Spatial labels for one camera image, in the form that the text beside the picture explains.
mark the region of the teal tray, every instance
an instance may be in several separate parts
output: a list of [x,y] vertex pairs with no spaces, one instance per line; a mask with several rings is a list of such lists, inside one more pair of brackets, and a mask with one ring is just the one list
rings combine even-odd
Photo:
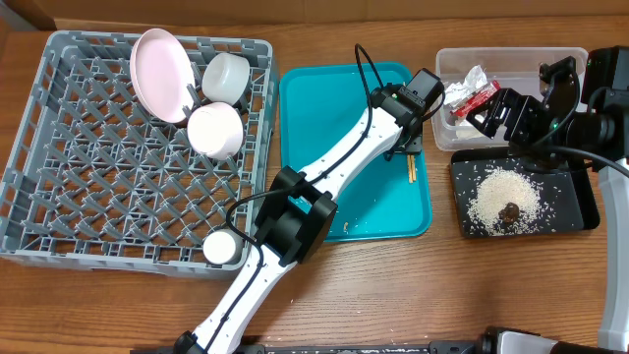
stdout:
[[[408,83],[413,78],[399,63],[375,66],[385,84]],[[374,89],[377,79],[369,65],[364,65],[364,70],[370,89]],[[282,78],[279,89],[282,165],[296,171],[331,149],[367,108],[356,65],[291,70]],[[382,156],[372,161],[339,197],[326,241],[378,240],[424,233],[432,222],[424,155],[416,156],[415,163],[417,181],[410,184],[405,155],[396,154],[389,162]]]

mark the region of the gray dish rack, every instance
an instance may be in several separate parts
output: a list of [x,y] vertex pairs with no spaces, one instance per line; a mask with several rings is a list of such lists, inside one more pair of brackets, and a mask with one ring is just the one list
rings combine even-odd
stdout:
[[[202,72],[220,52],[247,58],[251,80],[239,154],[196,154],[185,128],[139,104],[129,58],[139,34],[57,31],[45,46],[0,184],[0,257],[29,266],[127,269],[172,276],[233,277],[209,264],[203,238],[227,208],[264,189],[275,119],[277,66],[263,40],[177,36],[191,60],[194,107],[209,103]],[[234,223],[255,232],[259,203]]]

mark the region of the red wrapper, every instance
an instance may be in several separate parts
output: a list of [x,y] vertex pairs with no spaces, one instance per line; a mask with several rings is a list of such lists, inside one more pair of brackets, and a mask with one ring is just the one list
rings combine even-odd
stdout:
[[465,118],[470,111],[485,103],[494,93],[500,89],[500,84],[494,80],[481,88],[475,95],[467,100],[462,106],[452,111],[452,114],[459,118]]

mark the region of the white cup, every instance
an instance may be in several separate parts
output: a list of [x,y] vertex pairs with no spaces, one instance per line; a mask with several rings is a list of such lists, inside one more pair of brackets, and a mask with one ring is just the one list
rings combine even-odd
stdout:
[[234,105],[249,83],[249,61],[241,56],[220,53],[207,64],[201,89],[212,102]]
[[240,115],[223,102],[210,103],[194,111],[187,131],[196,152],[219,160],[235,155],[245,136]]
[[232,230],[214,231],[203,240],[203,255],[213,265],[225,265],[240,257],[243,242]]

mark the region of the wooden table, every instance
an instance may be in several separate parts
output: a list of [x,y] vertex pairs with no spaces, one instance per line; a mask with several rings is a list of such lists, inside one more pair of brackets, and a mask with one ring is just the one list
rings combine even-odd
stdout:
[[[281,74],[352,63],[360,42],[373,60],[412,72],[436,52],[465,46],[581,46],[629,42],[629,18],[528,18],[173,29],[272,43]],[[11,33],[0,63],[0,165],[6,163],[50,33]],[[594,345],[605,289],[606,228],[578,235],[470,241],[458,231],[450,153],[425,149],[434,218],[420,238],[327,244],[266,299],[246,335],[268,346],[427,343],[475,338],[508,325]],[[279,169],[271,149],[269,178]],[[41,353],[124,353],[170,346],[214,308],[229,281],[125,271],[80,272],[0,261],[0,348]]]

